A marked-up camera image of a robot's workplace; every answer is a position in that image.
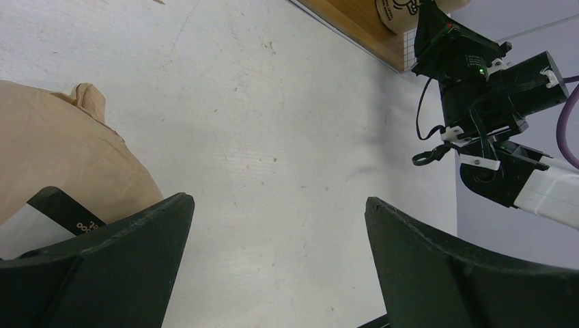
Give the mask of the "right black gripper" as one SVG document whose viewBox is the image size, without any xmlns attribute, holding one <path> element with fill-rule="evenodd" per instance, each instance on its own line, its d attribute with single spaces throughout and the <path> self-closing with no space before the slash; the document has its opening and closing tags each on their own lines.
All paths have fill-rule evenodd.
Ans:
<svg viewBox="0 0 579 328">
<path fill-rule="evenodd" d="M 412 72 L 438 82 L 444 124 L 437 126 L 436 132 L 455 126 L 474 131 L 469 107 L 492 93 L 488 70 L 511 49 L 510 42 L 498 44 L 455 25 L 435 1 L 420 1 Z"/>
</svg>

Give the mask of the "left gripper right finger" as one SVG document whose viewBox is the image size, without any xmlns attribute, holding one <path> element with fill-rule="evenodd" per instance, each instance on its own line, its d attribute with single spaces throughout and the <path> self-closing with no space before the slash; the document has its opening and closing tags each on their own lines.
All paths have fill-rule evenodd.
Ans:
<svg viewBox="0 0 579 328">
<path fill-rule="evenodd" d="M 577 327 L 578 271 L 484 249 L 370 197 L 387 327 Z"/>
</svg>

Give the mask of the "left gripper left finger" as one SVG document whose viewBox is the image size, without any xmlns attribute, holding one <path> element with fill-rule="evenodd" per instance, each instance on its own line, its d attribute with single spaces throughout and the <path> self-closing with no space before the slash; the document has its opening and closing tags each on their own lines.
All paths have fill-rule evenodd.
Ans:
<svg viewBox="0 0 579 328">
<path fill-rule="evenodd" d="M 161 327 L 193 220 L 177 193 L 125 219 L 1 261 L 2 327 Z"/>
</svg>

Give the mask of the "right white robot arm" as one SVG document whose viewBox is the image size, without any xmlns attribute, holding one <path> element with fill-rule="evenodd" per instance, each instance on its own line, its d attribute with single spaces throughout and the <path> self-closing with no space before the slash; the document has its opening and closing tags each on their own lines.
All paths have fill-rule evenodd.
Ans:
<svg viewBox="0 0 579 328">
<path fill-rule="evenodd" d="M 420 1 L 414 40 L 416 75 L 436 81 L 444 122 L 433 128 L 441 144 L 413 157 L 416 166 L 457 153 L 460 178 L 473 193 L 578 227 L 578 159 L 566 140 L 578 91 L 567 84 L 548 52 L 514 66 L 504 63 L 509 42 L 497 43 L 445 14 L 435 1 Z M 559 106 L 556 140 L 562 157 L 512 141 L 527 117 Z"/>
</svg>

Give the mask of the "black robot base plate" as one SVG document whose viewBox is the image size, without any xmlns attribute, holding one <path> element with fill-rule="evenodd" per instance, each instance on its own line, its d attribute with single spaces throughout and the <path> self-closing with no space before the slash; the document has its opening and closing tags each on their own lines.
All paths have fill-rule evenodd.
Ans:
<svg viewBox="0 0 579 328">
<path fill-rule="evenodd" d="M 390 328 L 390 320 L 388 314 L 384 314 L 376 319 L 373 319 L 358 328 Z"/>
</svg>

